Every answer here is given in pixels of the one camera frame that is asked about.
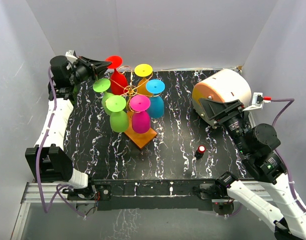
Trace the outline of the red plastic wine glass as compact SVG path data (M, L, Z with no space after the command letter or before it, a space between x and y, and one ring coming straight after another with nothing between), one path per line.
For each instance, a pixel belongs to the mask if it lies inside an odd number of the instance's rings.
M125 88L128 86L126 77L118 71L118 67L122 65L123 59L118 55L109 56L106 61L111 62L109 69L113 69L114 72L110 77L110 88L114 95L124 94Z

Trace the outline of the orange plastic wine glass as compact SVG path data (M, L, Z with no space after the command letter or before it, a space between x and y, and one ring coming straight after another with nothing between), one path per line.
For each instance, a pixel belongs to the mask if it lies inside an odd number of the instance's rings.
M151 65L142 63L135 67L134 72L137 76L141 77L140 82L137 84L137 93L140 95L145 95L147 97L153 96L147 89L146 84L149 82L149 78L153 73L153 68Z

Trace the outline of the small red black button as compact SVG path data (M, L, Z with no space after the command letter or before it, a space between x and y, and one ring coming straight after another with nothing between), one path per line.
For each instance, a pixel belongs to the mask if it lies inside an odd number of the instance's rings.
M198 146L197 150L195 151L195 155L194 155L195 158L196 159L201 159L203 157L205 151L206 151L205 146L203 146L203 145Z

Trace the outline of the green plastic wine glass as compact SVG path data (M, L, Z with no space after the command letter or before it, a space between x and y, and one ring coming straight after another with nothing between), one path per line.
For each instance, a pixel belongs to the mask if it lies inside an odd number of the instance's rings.
M111 86L111 81L110 79L107 78L101 78L95 81L95 83L93 84L93 90L96 93L103 93L103 97L102 97L102 107L104 108L104 111L110 116L112 111L110 111L107 106L106 106L106 101L113 96L112 93L108 92L108 90L110 89Z
M129 127L128 115L124 111L126 99L120 95L113 95L106 101L106 107L111 111L110 126L116 133L123 133Z

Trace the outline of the pink plastic wine glass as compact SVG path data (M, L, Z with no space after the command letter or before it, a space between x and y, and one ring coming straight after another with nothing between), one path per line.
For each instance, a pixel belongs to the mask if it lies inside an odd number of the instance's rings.
M144 134L150 129L150 116L146 112L150 107L150 99L143 95L136 95L130 100L130 107L134 111L132 128L136 133Z

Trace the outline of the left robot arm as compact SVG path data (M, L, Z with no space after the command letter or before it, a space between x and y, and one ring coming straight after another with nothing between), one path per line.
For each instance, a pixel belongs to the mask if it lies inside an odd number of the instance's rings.
M63 150L69 117L73 112L77 86L89 79L103 77L110 61L99 61L71 54L58 55L50 60L48 69L48 111L41 134L34 147L25 151L25 158L36 181L62 182L79 189L86 200L96 194L88 175L76 170Z

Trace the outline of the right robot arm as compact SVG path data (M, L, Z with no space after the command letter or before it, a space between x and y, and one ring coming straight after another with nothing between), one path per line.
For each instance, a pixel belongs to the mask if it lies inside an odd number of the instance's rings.
M306 206L294 188L284 161L276 153L281 144L275 128L266 123L252 127L239 100L199 100L209 121L223 126L239 152L247 172L272 198L270 204L227 171L215 180L216 194L239 201L262 220L278 240L306 240Z

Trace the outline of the blue plastic wine glass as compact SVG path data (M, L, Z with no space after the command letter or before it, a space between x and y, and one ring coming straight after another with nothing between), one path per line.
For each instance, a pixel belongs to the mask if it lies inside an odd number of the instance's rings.
M151 118L160 118L164 115L164 101L159 96L165 90L165 84L158 79L152 79L146 84L146 90L153 94L150 97L150 107L147 112Z

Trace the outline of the orange and white cylinder box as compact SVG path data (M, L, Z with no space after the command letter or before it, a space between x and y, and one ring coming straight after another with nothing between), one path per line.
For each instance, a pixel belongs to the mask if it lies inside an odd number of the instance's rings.
M199 99L208 99L216 102L231 102L240 100L245 107L249 106L252 92L247 81L231 69L223 69L212 76L195 84L192 91L194 110L210 126L214 123L208 120Z

